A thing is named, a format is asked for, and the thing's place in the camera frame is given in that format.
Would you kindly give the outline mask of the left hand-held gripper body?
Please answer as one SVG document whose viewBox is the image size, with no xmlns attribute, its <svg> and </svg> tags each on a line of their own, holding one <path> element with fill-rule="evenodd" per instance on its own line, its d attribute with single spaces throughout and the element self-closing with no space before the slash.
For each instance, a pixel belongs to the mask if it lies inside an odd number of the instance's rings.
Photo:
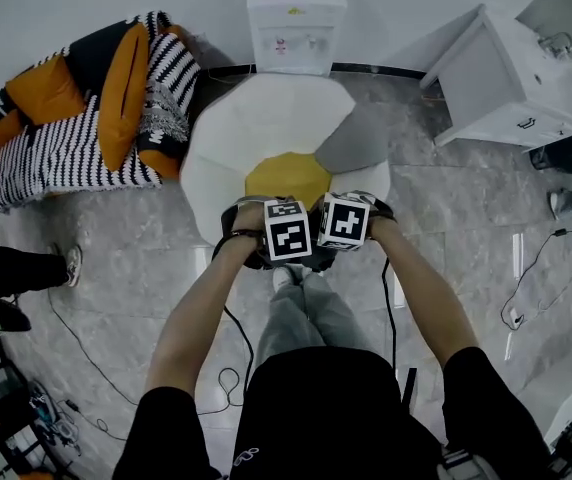
<svg viewBox="0 0 572 480">
<path fill-rule="evenodd" d="M 238 199 L 221 216 L 223 239 L 233 235 L 232 226 L 238 210 L 248 203 L 263 206 L 264 229 L 249 230 L 259 241 L 259 247 L 249 261 L 300 261 L 312 255 L 312 239 L 308 213 L 301 201 L 292 198 L 245 196 Z"/>
</svg>

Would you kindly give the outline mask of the person's left hand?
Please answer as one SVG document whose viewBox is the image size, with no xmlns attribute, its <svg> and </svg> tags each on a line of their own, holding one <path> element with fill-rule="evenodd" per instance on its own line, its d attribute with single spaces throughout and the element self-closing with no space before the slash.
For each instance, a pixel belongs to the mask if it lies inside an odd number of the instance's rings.
<svg viewBox="0 0 572 480">
<path fill-rule="evenodd" d="M 262 202 L 245 202 L 237 207 L 237 214 L 231 230 L 260 231 L 265 230 L 264 204 Z"/>
</svg>

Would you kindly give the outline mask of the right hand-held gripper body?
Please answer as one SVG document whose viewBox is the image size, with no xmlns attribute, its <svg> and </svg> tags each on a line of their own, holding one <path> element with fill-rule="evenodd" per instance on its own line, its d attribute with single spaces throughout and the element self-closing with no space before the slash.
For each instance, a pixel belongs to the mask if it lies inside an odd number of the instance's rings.
<svg viewBox="0 0 572 480">
<path fill-rule="evenodd" d="M 369 237 L 367 229 L 371 217 L 395 221 L 392 209 L 373 194 L 327 192 L 321 203 L 321 220 L 317 245 L 336 250 L 355 250 Z"/>
</svg>

